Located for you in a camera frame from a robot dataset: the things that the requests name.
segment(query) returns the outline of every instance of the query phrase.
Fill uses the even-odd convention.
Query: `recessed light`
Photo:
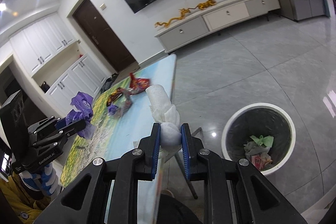
[[[6,10],[6,4],[3,2],[3,3],[0,3],[0,11],[4,11]]]

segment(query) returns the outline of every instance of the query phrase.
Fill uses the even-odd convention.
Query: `trash can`
[[[251,104],[233,114],[223,130],[221,146],[224,158],[233,161],[245,158],[244,144],[252,140],[251,135],[274,137],[273,146],[268,153],[274,166],[261,171],[265,176],[283,166],[294,150],[296,135],[293,121],[276,105]]]

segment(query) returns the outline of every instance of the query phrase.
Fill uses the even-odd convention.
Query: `blue and white glove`
[[[56,190],[58,185],[58,176],[56,170],[53,168],[53,164],[46,165],[40,174],[31,174],[28,171],[23,171],[19,174],[23,183],[34,191],[40,191],[39,187],[34,182],[34,179],[41,179],[41,188],[51,196]]]

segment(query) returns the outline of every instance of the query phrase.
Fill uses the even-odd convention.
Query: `trash can rim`
[[[296,133],[295,133],[294,123],[293,123],[291,117],[282,108],[280,108],[276,105],[268,104],[268,103],[255,103],[255,104],[250,104],[248,106],[245,106],[245,107],[241,108],[235,114],[233,114],[231,116],[231,118],[227,121],[227,123],[224,127],[224,130],[223,130],[223,134],[222,134],[221,148],[222,148],[222,153],[223,153],[224,158],[227,159],[227,160],[232,160],[230,158],[227,150],[226,150],[226,136],[227,136],[227,133],[228,133],[231,125],[233,124],[233,122],[237,119],[237,117],[239,117],[241,114],[243,114],[243,113],[245,113],[249,110],[256,109],[256,108],[268,108],[268,109],[272,109],[272,110],[278,112],[288,122],[290,131],[291,131],[291,143],[290,143],[289,150],[288,150],[286,156],[276,166],[274,166],[274,167],[272,167],[268,170],[261,171],[261,173],[263,175],[267,176],[267,175],[275,172],[276,170],[278,170],[280,167],[282,167],[286,163],[286,161],[291,156],[291,154],[294,150],[294,146],[295,146]]]

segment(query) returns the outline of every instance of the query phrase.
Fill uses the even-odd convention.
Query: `tabletop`
[[[172,54],[134,73],[137,78],[149,78],[151,85],[162,85],[171,98],[174,88],[176,55]],[[137,142],[151,134],[154,119],[146,92],[131,96],[130,109],[120,118],[109,116],[106,102],[118,87],[128,88],[130,77],[115,84],[101,94],[93,104],[94,116],[91,123],[96,131],[92,140],[76,137],[61,175],[66,187],[95,158],[108,160],[120,158],[124,153],[137,147]],[[124,96],[116,101],[120,104]],[[163,161],[159,160],[157,175],[153,181],[139,181],[138,223],[155,223],[161,190]]]

